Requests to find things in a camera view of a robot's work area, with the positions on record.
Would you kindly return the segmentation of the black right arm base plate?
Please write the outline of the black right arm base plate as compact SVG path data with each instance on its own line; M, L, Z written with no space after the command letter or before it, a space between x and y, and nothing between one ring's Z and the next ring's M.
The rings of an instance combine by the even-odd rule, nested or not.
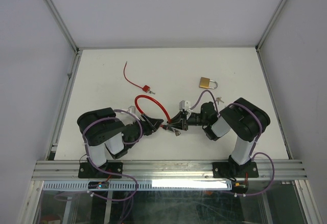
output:
M236 180L236 178L258 178L259 172L257 164L252 161L248 161L244 165L238 165L230 162L213 162L213 177L214 178L227 178L230 180Z

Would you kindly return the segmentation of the large brass padlock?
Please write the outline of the large brass padlock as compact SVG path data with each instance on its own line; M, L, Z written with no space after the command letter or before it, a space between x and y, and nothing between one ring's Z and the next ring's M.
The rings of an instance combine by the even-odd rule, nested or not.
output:
M203 89L217 89L218 83L210 78L201 77L199 81L199 87Z

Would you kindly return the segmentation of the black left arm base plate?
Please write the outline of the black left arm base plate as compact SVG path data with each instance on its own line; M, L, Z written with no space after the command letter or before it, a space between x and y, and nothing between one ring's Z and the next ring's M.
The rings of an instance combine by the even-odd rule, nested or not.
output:
M107 162L103 166L99 167L101 170L106 172L115 173L110 175L99 171L90 162L80 163L78 178L91 179L91 178L122 178L121 173L123 172L123 163L119 162Z

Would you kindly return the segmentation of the large padlock keys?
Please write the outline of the large padlock keys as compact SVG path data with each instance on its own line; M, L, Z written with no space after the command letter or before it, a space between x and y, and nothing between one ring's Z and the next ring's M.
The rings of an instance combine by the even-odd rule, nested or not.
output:
M217 104L219 104L219 103L224 103L224 101L222 100L221 97L217 97L217 98L216 98L216 102L217 102Z

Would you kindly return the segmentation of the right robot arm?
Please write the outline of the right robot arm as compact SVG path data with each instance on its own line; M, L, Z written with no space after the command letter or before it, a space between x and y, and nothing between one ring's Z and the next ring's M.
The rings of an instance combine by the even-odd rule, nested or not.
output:
M226 166L218 169L223 177L232 178L246 172L260 136L270 125L268 114L244 98L239 98L220 112L213 102L201 105L199 113L181 109L167 124L167 129L187 131L189 126L201 126L212 141L225 136L231 130L237 139Z

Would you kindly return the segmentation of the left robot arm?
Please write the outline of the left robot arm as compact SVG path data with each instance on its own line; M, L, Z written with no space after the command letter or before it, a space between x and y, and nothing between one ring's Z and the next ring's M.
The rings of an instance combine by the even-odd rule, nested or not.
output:
M155 133L163 119L151 118L145 114L136 115L136 107L128 109L103 108L82 114L77 119L84 140L89 171L96 177L114 173L109 166L105 151L113 159L128 153L143 136Z

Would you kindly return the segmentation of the red cable lock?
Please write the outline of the red cable lock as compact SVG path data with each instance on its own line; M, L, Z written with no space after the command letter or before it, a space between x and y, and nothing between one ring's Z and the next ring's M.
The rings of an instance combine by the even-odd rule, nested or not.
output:
M150 97L149 95L137 95L134 98L134 104L140 114L146 114L149 117L153 116L157 117L158 119L163 119L164 122L161 129L175 135L174 130L177 129L170 128L168 126L168 121L171 119L171 116L169 115L168 110L157 99Z

